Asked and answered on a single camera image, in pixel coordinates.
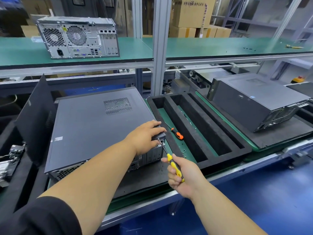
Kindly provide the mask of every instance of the computer tower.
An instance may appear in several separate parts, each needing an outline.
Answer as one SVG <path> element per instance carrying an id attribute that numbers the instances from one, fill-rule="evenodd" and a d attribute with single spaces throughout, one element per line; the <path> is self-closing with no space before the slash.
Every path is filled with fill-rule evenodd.
<path id="1" fill-rule="evenodd" d="M 45 173 L 61 180 L 154 115 L 135 87 L 57 99 Z M 153 139 L 165 139 L 165 134 Z M 162 158 L 160 145 L 136 156 L 128 171 Z"/>
<path id="2" fill-rule="evenodd" d="M 46 16 L 36 25 L 53 59 L 119 57 L 112 19 Z"/>
<path id="3" fill-rule="evenodd" d="M 254 73 L 213 79 L 207 98 L 251 132 L 292 118 L 310 99 Z"/>

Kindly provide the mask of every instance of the screwdriver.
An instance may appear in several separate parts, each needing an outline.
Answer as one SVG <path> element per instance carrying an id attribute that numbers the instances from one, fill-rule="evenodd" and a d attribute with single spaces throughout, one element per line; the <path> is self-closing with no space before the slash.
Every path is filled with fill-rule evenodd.
<path id="1" fill-rule="evenodd" d="M 175 170 L 176 170 L 176 175 L 178 175 L 180 178 L 182 178 L 182 182 L 184 182 L 185 179 L 184 179 L 184 177 L 182 176 L 182 170 L 180 169 L 180 166 L 174 161 L 172 155 L 170 155 L 170 154 L 166 151 L 166 149 L 165 149 L 164 145 L 161 143 L 160 139 L 158 139 L 158 140 L 159 140 L 159 142 L 160 142 L 162 148 L 164 149 L 164 152 L 165 152 L 166 155 L 167 155 L 167 160 L 169 161 L 169 163 L 171 164 L 171 166 L 175 168 Z"/>
<path id="2" fill-rule="evenodd" d="M 171 131 L 175 134 L 175 136 L 178 138 L 178 139 L 180 139 L 180 140 L 183 140 L 184 139 L 184 136 L 181 134 L 181 133 L 179 133 L 176 129 L 174 129 L 174 128 L 172 128 L 171 126 L 169 126 L 169 128 L 171 129 Z"/>

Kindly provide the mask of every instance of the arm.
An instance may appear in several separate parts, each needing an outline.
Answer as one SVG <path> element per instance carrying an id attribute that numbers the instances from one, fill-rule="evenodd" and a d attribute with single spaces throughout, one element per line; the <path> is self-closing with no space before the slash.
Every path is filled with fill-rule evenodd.
<path id="1" fill-rule="evenodd" d="M 151 137 L 165 128 L 150 121 L 132 131 L 123 141 L 108 147 L 45 191 L 67 203 L 80 223 L 83 235 L 92 235 L 101 224 L 113 195 L 135 155 L 141 155 L 159 142 Z"/>
<path id="2" fill-rule="evenodd" d="M 180 165 L 185 182 L 181 183 L 182 179 L 169 165 L 168 183 L 179 194 L 192 201 L 208 234 L 266 235 L 232 201 L 205 179 L 195 163 L 174 154 L 173 159 Z M 166 158 L 162 158 L 162 161 L 168 162 Z"/>

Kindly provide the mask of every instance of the label sticker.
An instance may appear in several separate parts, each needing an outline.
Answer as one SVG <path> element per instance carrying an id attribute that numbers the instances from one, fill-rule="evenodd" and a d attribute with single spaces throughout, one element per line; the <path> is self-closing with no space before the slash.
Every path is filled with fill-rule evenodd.
<path id="1" fill-rule="evenodd" d="M 98 42 L 99 42 L 99 45 L 101 46 L 101 40 L 100 40 L 100 36 L 98 35 Z"/>
<path id="2" fill-rule="evenodd" d="M 62 136 L 62 137 L 57 137 L 57 138 L 55 138 L 54 141 L 60 141 L 60 140 L 62 140 L 62 139 L 63 139 L 63 136 Z"/>

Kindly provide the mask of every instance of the shelf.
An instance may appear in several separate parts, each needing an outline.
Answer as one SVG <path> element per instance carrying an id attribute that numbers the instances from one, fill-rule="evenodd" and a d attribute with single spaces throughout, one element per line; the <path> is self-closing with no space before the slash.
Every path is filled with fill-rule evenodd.
<path id="1" fill-rule="evenodd" d="M 143 42 L 153 47 L 152 38 Z M 166 67 L 179 64 L 208 64 L 232 61 L 269 60 L 313 55 L 313 47 L 286 48 L 293 42 L 271 38 L 168 38 Z"/>
<path id="2" fill-rule="evenodd" d="M 152 50 L 140 39 L 118 38 L 120 57 L 51 59 L 44 43 L 30 38 L 0 38 L 0 76 L 57 74 L 153 66 Z"/>

